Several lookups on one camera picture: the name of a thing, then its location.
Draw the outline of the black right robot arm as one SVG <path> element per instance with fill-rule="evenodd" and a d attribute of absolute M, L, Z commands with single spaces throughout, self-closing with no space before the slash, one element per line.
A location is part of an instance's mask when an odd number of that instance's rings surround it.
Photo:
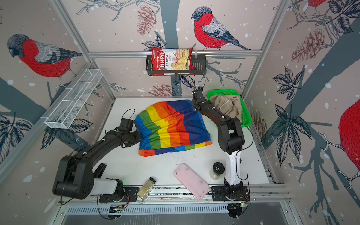
<path fill-rule="evenodd" d="M 213 103 L 203 96 L 203 88 L 192 91 L 192 107 L 208 117 L 217 126 L 218 144 L 222 151 L 228 154 L 225 164 L 225 179 L 229 185 L 241 182 L 239 175 L 239 156 L 245 144 L 241 122 L 231 118 L 217 109 Z"/>

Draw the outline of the rainbow striped shorts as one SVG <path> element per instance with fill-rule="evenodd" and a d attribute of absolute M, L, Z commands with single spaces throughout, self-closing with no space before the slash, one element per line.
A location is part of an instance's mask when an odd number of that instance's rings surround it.
<path fill-rule="evenodd" d="M 202 115 L 187 99 L 155 103 L 140 112 L 135 122 L 142 138 L 138 151 L 142 157 L 212 145 Z"/>

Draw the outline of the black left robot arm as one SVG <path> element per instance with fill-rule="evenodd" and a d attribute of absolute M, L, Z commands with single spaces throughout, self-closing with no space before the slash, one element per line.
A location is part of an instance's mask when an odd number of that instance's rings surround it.
<path fill-rule="evenodd" d="M 93 167 L 110 151 L 121 146 L 131 147 L 141 141 L 138 130 L 127 132 L 119 127 L 106 135 L 84 153 L 64 156 L 58 166 L 52 192 L 56 196 L 83 200 L 94 187 Z"/>

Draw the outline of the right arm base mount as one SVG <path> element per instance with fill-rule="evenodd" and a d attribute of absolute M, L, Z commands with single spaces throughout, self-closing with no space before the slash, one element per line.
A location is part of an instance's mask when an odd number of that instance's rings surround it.
<path fill-rule="evenodd" d="M 241 181 L 237 185 L 225 184 L 224 186 L 212 186 L 210 193 L 212 200 L 215 202 L 221 201 L 250 201 L 250 193 L 248 187 Z"/>

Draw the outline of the beige shorts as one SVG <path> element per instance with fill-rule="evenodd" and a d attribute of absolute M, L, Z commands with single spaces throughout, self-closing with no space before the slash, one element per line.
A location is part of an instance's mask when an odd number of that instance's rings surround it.
<path fill-rule="evenodd" d="M 214 95 L 210 101 L 223 114 L 242 122 L 242 104 L 239 95 Z"/>

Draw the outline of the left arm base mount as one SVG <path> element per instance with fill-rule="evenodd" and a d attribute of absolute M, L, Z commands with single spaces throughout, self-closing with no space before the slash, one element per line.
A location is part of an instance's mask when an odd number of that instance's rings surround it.
<path fill-rule="evenodd" d="M 123 191 L 119 194 L 115 191 L 111 195 L 101 195 L 100 203 L 135 203 L 138 198 L 139 187 L 123 187 Z"/>

